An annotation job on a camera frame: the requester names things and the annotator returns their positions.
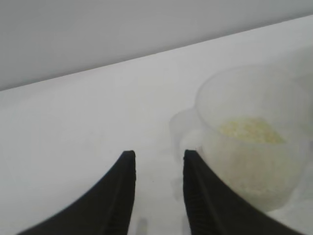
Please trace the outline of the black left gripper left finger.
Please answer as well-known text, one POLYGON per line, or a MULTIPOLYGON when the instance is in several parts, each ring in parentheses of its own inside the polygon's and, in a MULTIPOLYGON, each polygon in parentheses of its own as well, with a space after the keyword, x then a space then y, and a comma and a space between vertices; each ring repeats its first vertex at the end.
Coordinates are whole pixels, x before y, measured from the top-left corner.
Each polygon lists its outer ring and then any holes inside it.
POLYGON ((136 183, 135 152, 124 151, 83 196, 23 235, 126 235, 136 183))

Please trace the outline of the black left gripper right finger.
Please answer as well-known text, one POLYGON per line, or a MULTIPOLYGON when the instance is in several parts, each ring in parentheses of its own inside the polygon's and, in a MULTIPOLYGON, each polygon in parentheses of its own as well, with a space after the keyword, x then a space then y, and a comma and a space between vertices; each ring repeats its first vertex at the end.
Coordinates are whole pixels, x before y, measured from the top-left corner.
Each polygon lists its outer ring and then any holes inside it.
POLYGON ((296 235, 233 192, 195 150, 183 158, 183 197, 193 235, 296 235))

